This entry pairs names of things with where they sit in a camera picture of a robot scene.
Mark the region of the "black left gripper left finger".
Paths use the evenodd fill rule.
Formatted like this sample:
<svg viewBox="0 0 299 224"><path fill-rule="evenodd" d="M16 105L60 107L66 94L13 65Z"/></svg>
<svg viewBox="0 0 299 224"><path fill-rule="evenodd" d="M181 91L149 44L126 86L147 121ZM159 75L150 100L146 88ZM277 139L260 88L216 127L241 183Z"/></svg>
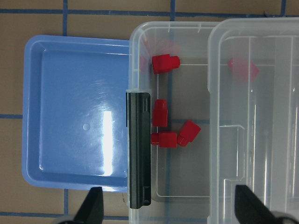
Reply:
<svg viewBox="0 0 299 224"><path fill-rule="evenodd" d="M81 207L74 216L73 224L101 224L104 218L102 187L89 190Z"/></svg>

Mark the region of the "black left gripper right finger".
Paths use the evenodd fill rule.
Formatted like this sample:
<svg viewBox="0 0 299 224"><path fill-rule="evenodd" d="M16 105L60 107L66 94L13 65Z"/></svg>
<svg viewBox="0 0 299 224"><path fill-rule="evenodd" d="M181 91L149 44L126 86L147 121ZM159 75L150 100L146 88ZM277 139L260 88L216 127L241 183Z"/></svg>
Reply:
<svg viewBox="0 0 299 224"><path fill-rule="evenodd" d="M276 223L275 216L247 185L236 185L234 211L240 224Z"/></svg>

